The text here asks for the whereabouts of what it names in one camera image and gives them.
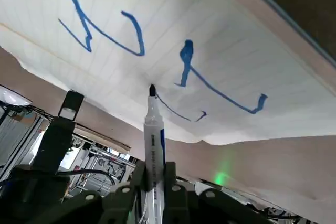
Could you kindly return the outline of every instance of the ceiling light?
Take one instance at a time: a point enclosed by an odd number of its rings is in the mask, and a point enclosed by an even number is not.
[[[0,84],[0,101],[16,105],[16,106],[28,106],[32,101],[16,93],[13,90],[6,88]]]

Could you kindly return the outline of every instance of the blue stripe on marker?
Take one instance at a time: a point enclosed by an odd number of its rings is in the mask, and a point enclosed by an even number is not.
[[[165,142],[164,142],[164,129],[160,130],[160,142],[163,151],[163,164],[166,164],[166,149],[165,149]]]

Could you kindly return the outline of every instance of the green light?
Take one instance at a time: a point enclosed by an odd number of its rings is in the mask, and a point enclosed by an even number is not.
[[[217,173],[215,176],[215,183],[220,186],[225,186],[229,176],[226,173]]]

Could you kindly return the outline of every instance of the cable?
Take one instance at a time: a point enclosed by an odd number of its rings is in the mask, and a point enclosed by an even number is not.
[[[293,216],[283,216],[284,212],[282,212],[281,214],[279,215],[269,215],[267,214],[266,212],[264,211],[261,211],[259,209],[257,209],[254,205],[248,203],[246,205],[247,207],[251,208],[253,211],[265,216],[266,218],[268,219],[278,219],[278,220],[299,220],[301,219],[302,217],[299,216],[299,215],[293,215]]]
[[[33,176],[26,176],[24,178],[9,178],[9,179],[5,179],[3,181],[0,181],[0,187],[8,184],[8,183],[12,183],[12,182],[16,182],[19,180],[25,180],[25,179],[34,179],[34,178],[49,178],[49,177],[54,177],[54,176],[73,176],[73,175],[79,175],[79,174],[87,174],[87,173],[94,173],[94,174],[103,174],[105,176],[108,177],[108,179],[112,182],[113,185],[115,185],[116,183],[114,182],[112,176],[107,173],[104,172],[103,170],[94,170],[94,169],[82,169],[82,170],[72,170],[69,172],[57,172],[55,175],[53,174],[38,174],[38,175],[33,175]]]
[[[72,176],[72,175],[79,175],[79,174],[87,174],[87,173],[93,173],[93,174],[103,174],[107,176],[107,178],[111,181],[113,185],[115,185],[115,181],[113,180],[112,176],[103,171],[103,170],[94,170],[94,169],[82,169],[82,170],[71,170],[69,172],[57,172],[56,175],[58,176]]]

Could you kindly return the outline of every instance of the blue ink writing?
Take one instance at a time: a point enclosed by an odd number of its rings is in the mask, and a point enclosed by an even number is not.
[[[185,46],[182,48],[180,52],[180,57],[184,63],[184,69],[182,72],[182,77],[181,77],[181,83],[175,83],[176,85],[180,87],[185,87],[187,84],[187,79],[188,79],[188,74],[190,72],[191,68],[191,60],[193,58],[194,54],[194,47],[193,47],[193,42],[191,40],[186,40],[185,41]]]
[[[242,110],[244,110],[248,113],[251,113],[251,114],[256,114],[264,108],[264,103],[267,99],[267,95],[265,95],[265,94],[260,95],[259,100],[258,100],[258,106],[255,109],[250,110],[249,108],[240,105],[236,101],[232,100],[230,97],[226,96],[225,94],[221,93],[219,90],[215,89],[191,65],[191,60],[193,58],[193,53],[194,53],[194,48],[193,47],[194,47],[193,42],[191,40],[186,40],[185,41],[185,45],[180,52],[180,57],[181,57],[181,59],[183,61],[183,64],[184,64],[184,70],[183,70],[182,77],[181,77],[181,83],[179,83],[179,84],[175,83],[176,85],[178,85],[180,87],[185,87],[186,83],[187,83],[187,79],[188,79],[188,74],[189,74],[190,71],[192,71],[206,85],[207,88],[209,88],[211,91],[218,94],[219,96],[223,97],[224,99],[226,99],[227,101],[229,101],[233,105],[237,106],[238,108],[240,108],[240,109],[242,109]]]
[[[72,0],[73,4],[75,5],[76,8],[76,12],[80,18],[80,21],[83,25],[83,28],[86,32],[86,37],[85,37],[85,44],[82,43],[77,37],[76,35],[62,22],[62,20],[58,19],[59,22],[64,26],[64,28],[68,31],[68,33],[70,33],[73,38],[82,46],[84,47],[87,51],[92,52],[92,48],[91,48],[91,40],[92,40],[92,34],[89,30],[88,24],[90,24],[94,29],[97,30],[97,32],[99,32],[101,35],[105,36],[106,38],[108,38],[110,41],[114,42],[115,44],[117,44],[119,47],[123,48],[124,50],[136,55],[136,56],[144,56],[145,55],[145,47],[144,47],[144,43],[143,43],[143,39],[142,39],[142,31],[140,28],[139,23],[137,22],[137,20],[134,18],[134,16],[132,14],[129,14],[127,12],[121,11],[121,14],[123,16],[125,16],[126,18],[128,18],[132,24],[135,27],[135,31],[136,31],[136,35],[138,37],[138,43],[139,43],[139,48],[140,48],[140,52],[135,52],[132,49],[120,44],[119,42],[117,42],[115,39],[113,39],[112,37],[110,37],[109,35],[107,35],[106,33],[104,33],[101,29],[99,29],[99,27],[97,27],[89,18],[88,16],[83,12],[82,8],[80,7],[80,4],[78,2],[78,0]]]
[[[197,123],[197,122],[198,122],[199,120],[201,120],[203,117],[207,116],[207,113],[206,113],[205,111],[202,110],[202,113],[203,113],[203,115],[201,115],[201,116],[199,117],[199,119],[197,119],[197,120],[195,121],[195,123]]]
[[[183,118],[183,119],[185,119],[185,120],[191,122],[191,120],[190,120],[189,118],[186,118],[185,116],[182,116],[182,115],[178,114],[178,113],[177,113],[176,111],[174,111],[171,107],[169,107],[168,104],[165,103],[165,102],[161,99],[161,97],[159,96],[158,93],[156,93],[156,97],[160,100],[160,102],[162,102],[163,105],[165,105],[165,106],[167,107],[167,109],[169,109],[169,110],[170,110],[171,112],[173,112],[175,115],[177,115],[177,116],[179,116],[179,117],[181,117],[181,118]],[[195,121],[195,123],[198,122],[198,121],[200,121],[202,118],[204,118],[204,117],[207,116],[207,113],[206,113],[205,111],[202,111],[202,112],[203,112],[203,114],[202,114],[202,115]]]

